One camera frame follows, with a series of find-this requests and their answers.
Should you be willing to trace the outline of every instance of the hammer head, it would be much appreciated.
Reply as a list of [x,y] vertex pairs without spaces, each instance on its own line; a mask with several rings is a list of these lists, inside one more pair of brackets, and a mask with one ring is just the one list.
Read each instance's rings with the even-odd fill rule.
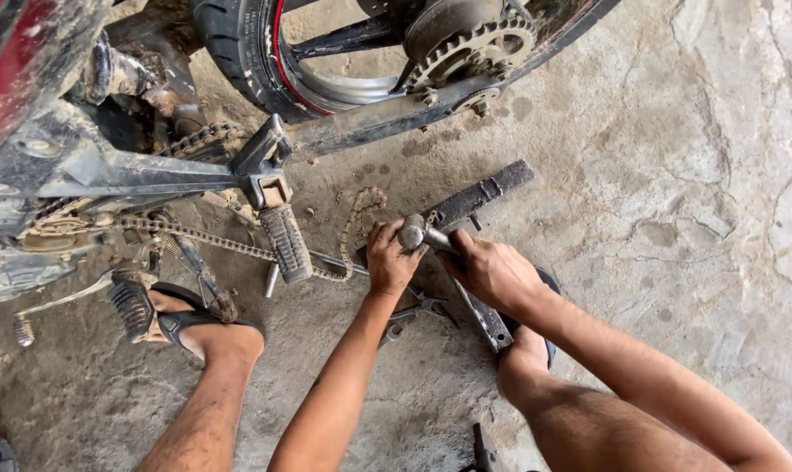
[[398,242],[406,250],[415,250],[425,240],[428,224],[422,215],[413,213],[404,219],[404,224],[398,232]]

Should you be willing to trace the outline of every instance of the concrete floor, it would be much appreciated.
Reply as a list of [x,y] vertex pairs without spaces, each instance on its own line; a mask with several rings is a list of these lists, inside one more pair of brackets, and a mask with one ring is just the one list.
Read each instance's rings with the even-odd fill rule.
[[[263,120],[205,54],[194,68],[213,118]],[[524,158],[536,181],[483,213],[483,237],[547,265],[570,299],[705,377],[792,452],[792,0],[624,0],[492,111],[289,169],[309,247],[336,253],[349,212],[338,191],[379,186],[387,219]],[[223,212],[179,211],[248,241]],[[265,300],[264,262],[203,253],[244,316],[270,327],[236,449],[236,469],[261,470],[367,281],[281,285]],[[8,314],[91,283],[105,255],[0,305],[0,434],[23,470],[129,470],[201,371],[178,349],[126,344],[104,293],[35,316],[38,341],[17,347]],[[166,271],[194,284],[176,261]],[[417,282],[453,296],[432,260]],[[459,331],[422,316],[381,351],[344,470],[459,469],[475,421],[516,469],[545,470],[485,344],[450,306]],[[554,370],[597,385],[564,354]]]

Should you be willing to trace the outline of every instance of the hand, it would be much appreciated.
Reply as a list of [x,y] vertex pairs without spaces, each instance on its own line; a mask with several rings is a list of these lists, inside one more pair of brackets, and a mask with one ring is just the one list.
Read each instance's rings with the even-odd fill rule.
[[370,293],[401,296],[428,245],[422,244],[413,252],[405,251],[397,234],[404,219],[376,222],[367,235],[367,263],[370,266]]
[[462,260],[453,254],[437,252],[445,270],[465,290],[495,310],[517,317],[545,291],[551,292],[533,264],[512,246],[472,238],[462,229],[451,233],[449,239]]

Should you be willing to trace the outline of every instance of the rear wheel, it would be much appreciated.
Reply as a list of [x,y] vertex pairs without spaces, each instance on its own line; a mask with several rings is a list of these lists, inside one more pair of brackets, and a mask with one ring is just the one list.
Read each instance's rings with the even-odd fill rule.
[[[285,23],[286,18],[297,8],[317,1],[190,0],[204,44],[227,79],[248,100],[268,113],[279,114],[286,123],[300,123],[397,97],[406,92],[422,91],[411,90],[404,80],[408,78],[411,70],[415,70],[415,65],[421,66],[428,59],[415,57],[417,48],[412,47],[412,37],[408,35],[416,33],[416,29],[427,30],[428,26],[439,22],[437,18],[431,18],[432,21],[425,24],[424,28],[415,28],[414,20],[425,13],[421,7],[414,5],[421,2],[358,0],[365,13],[375,16],[293,42],[292,39],[299,38],[289,38],[285,34],[284,29],[291,31]],[[459,4],[469,1],[447,0],[448,3]],[[524,22],[523,17],[520,19],[532,27],[535,33],[534,44],[526,51],[526,57],[515,64],[508,81],[515,81],[546,62],[579,38],[619,1],[532,0],[526,3],[528,15],[523,16],[537,20],[529,23]],[[482,7],[488,3],[491,1],[476,0],[474,4]],[[314,11],[313,7],[317,6],[306,8],[311,12]],[[510,8],[510,5],[506,5],[503,17],[518,16]],[[453,36],[432,45],[445,45],[452,38]],[[520,42],[519,38],[512,38],[513,47]],[[330,73],[331,70],[318,68],[318,65],[324,63],[322,58],[328,56],[371,49],[401,49],[402,45],[406,45],[408,50],[406,56],[402,54],[403,59],[408,62],[401,70],[403,74],[395,71],[393,75],[359,78],[333,74]],[[423,52],[430,51],[435,49],[432,47]],[[467,55],[464,53],[464,56],[456,56],[454,59],[463,62]],[[411,62],[410,56],[414,56],[415,61]],[[450,64],[440,66],[438,73]],[[445,70],[445,79],[455,80],[462,75],[460,72]]]

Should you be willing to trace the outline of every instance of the motorcycle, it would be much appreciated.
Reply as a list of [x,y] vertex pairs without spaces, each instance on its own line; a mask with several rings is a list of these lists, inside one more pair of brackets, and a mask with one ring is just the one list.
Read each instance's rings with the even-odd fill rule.
[[[357,0],[367,19],[287,40],[285,15],[316,1],[149,0],[107,26],[120,0],[0,2],[0,302],[72,273],[115,231],[137,242],[190,236],[303,280],[316,270],[284,166],[454,113],[485,117],[510,84],[619,2]],[[392,46],[408,58],[398,76],[338,76],[310,60]],[[207,123],[189,68],[201,48],[270,115],[255,133]],[[258,218],[271,251],[159,211],[235,188],[247,203],[224,204]]]

